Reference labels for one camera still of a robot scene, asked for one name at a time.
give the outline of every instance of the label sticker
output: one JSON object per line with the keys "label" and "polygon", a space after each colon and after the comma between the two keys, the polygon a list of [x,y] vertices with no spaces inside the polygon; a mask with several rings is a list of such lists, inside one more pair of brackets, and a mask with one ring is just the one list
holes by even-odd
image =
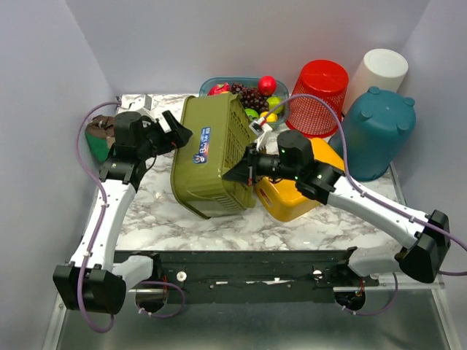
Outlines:
{"label": "label sticker", "polygon": [[207,153],[209,151],[209,140],[211,139],[211,128],[206,127],[201,129],[201,138],[199,140],[198,153],[193,156],[195,164],[207,163]]}

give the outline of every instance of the blue tray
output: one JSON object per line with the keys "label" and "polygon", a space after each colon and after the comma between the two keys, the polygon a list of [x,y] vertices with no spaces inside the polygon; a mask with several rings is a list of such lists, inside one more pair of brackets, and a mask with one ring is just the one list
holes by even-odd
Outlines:
{"label": "blue tray", "polygon": [[[222,84],[223,82],[227,82],[229,85],[232,85],[235,82],[239,82],[246,87],[253,88],[258,86],[258,81],[260,78],[247,78],[247,77],[215,77],[207,80],[199,89],[200,96],[207,96],[207,93],[211,88],[216,84]],[[279,97],[281,100],[286,99],[289,97],[289,90],[285,87],[285,85],[276,80],[277,87],[276,91],[274,91],[274,95]],[[276,122],[270,122],[269,125],[276,129],[279,125],[284,123],[287,120],[289,115],[289,104],[284,105],[284,109],[280,112],[277,117],[279,118]]]}

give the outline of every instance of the white marble surface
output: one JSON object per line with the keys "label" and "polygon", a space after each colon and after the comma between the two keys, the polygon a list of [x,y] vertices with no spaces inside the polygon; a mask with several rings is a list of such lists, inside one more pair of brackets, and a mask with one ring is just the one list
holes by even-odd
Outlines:
{"label": "white marble surface", "polygon": [[[180,119],[185,97],[153,96],[156,113],[170,109]],[[275,140],[271,140],[268,151],[275,150]],[[241,215],[200,219],[179,205],[172,194],[172,158],[173,153],[158,157],[143,178],[123,221],[117,250],[346,249],[394,243],[372,225],[330,206],[320,206],[291,222],[279,222],[257,200],[254,209]],[[397,200],[389,174],[365,185]]]}

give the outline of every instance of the olive green basket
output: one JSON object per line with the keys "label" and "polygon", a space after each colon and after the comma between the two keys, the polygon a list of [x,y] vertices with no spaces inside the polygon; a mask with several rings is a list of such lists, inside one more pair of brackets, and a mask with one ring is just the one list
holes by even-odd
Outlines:
{"label": "olive green basket", "polygon": [[177,201],[204,219],[255,206],[253,187],[222,179],[255,140],[239,96],[190,96],[181,123],[193,136],[174,157],[170,182]]}

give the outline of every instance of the green fruit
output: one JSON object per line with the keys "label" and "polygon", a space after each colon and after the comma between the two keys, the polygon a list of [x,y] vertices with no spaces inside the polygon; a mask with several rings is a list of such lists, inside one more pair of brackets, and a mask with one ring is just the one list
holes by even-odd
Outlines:
{"label": "green fruit", "polygon": [[[280,98],[278,98],[277,96],[271,96],[270,98],[268,98],[266,100],[266,102],[268,102],[269,104],[269,110],[272,111],[272,109],[277,106],[278,104],[280,104],[281,100]],[[284,109],[284,106],[281,106],[279,107],[278,109],[276,109],[274,111],[275,114],[279,114],[280,112],[282,112],[282,110]]]}
{"label": "green fruit", "polygon": [[260,116],[257,111],[251,108],[245,108],[245,112],[247,113],[247,116],[249,117],[250,120],[255,120],[258,119]]}

